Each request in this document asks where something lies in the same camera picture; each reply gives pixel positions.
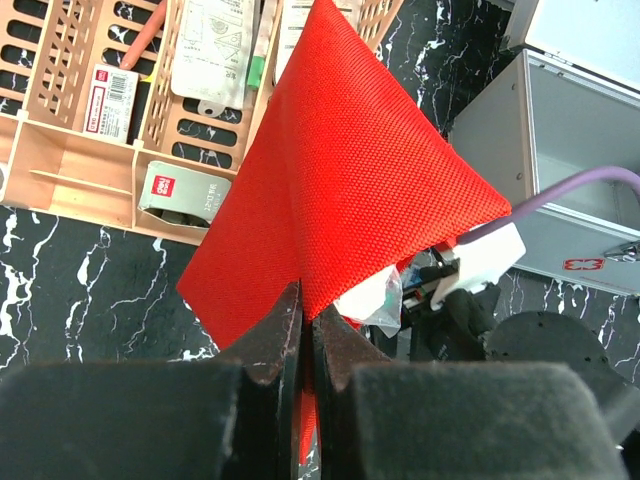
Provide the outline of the red first aid pouch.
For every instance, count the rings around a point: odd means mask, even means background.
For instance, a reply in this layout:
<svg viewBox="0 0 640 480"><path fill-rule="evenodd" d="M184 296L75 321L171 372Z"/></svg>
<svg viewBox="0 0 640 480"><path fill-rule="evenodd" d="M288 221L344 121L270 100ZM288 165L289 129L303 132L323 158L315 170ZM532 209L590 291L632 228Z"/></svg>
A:
<svg viewBox="0 0 640 480"><path fill-rule="evenodd" d="M317 1L177 289L227 348L292 282L311 319L383 269L510 211L335 4Z"/></svg>

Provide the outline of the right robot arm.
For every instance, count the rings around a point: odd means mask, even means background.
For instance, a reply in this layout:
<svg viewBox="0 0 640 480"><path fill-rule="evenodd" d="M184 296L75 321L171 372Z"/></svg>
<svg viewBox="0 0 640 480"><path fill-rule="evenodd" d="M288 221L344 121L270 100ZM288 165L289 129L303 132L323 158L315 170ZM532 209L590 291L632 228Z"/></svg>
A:
<svg viewBox="0 0 640 480"><path fill-rule="evenodd" d="M412 361L547 362L571 368L589 387L615 441L639 431L639 388L611 366L604 347L581 321L525 311L498 321L501 289L456 290L440 305L416 288L403 298L402 324L411 329Z"/></svg>

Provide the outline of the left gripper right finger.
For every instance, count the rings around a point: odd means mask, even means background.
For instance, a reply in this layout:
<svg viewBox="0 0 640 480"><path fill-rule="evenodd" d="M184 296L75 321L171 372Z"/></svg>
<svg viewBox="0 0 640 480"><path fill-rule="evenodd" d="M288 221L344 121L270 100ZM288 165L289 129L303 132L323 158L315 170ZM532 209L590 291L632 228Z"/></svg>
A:
<svg viewBox="0 0 640 480"><path fill-rule="evenodd" d="M547 362L396 363L335 311L312 325L325 479L626 479L596 398Z"/></svg>

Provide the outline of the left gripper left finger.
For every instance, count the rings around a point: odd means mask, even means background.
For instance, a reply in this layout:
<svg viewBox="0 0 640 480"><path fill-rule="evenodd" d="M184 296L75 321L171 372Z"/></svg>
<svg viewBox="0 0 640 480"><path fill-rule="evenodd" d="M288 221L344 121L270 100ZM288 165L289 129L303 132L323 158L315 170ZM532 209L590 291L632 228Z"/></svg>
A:
<svg viewBox="0 0 640 480"><path fill-rule="evenodd" d="M302 292L201 361L31 365L1 385L5 479L294 479Z"/></svg>

